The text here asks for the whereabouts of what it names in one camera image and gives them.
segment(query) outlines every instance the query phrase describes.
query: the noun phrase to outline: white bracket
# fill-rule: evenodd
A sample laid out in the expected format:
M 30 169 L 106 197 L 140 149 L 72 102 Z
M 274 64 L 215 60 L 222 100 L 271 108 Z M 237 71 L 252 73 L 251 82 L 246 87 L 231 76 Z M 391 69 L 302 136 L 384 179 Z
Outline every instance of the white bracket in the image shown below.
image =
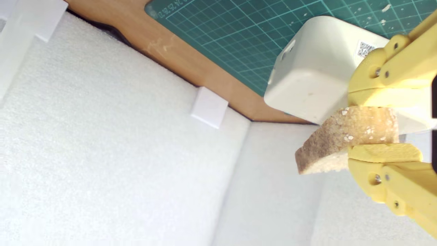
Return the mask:
M 206 87 L 200 87 L 191 116 L 218 129 L 225 117 L 227 107 L 228 102 L 225 99 Z
M 6 20 L 0 33 L 0 101 L 37 36 L 48 42 L 68 3 L 62 0 L 1 0 L 0 19 Z

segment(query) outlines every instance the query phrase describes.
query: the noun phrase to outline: metal screw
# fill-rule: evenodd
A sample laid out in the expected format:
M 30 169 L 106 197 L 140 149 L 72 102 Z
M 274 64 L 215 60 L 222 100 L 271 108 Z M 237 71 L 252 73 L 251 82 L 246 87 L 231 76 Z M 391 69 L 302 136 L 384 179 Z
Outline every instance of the metal screw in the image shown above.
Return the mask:
M 375 175 L 375 180 L 376 180 L 376 183 L 377 184 L 379 184 L 379 183 L 381 183 L 381 176 L 380 175 Z

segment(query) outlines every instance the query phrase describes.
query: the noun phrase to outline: green cutting mat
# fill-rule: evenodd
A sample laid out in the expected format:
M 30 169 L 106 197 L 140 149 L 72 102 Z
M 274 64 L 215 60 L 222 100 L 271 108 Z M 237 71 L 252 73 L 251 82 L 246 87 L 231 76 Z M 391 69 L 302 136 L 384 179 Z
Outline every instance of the green cutting mat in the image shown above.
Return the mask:
M 437 0 L 153 0 L 145 11 L 263 96 L 276 57 L 309 18 L 330 15 L 391 38 L 436 8 Z

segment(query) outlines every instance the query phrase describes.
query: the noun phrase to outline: bread slice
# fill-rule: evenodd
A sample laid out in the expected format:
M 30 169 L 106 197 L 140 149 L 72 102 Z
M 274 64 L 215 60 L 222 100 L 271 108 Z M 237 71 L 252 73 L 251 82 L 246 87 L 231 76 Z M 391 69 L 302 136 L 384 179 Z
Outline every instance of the bread slice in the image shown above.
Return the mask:
M 347 169 L 347 147 L 398 143 L 398 121 L 392 108 L 351 106 L 340 109 L 317 129 L 296 153 L 299 174 Z

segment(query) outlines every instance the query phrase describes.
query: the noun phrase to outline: qr code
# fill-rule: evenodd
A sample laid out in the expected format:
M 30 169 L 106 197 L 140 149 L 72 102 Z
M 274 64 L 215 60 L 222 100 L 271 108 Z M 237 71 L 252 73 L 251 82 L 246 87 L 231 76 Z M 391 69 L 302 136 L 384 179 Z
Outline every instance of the qr code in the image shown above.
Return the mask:
M 364 58 L 374 49 L 375 49 L 375 46 L 372 46 L 370 44 L 367 44 L 367 43 L 361 41 L 360 47 L 358 48 L 357 55 Z

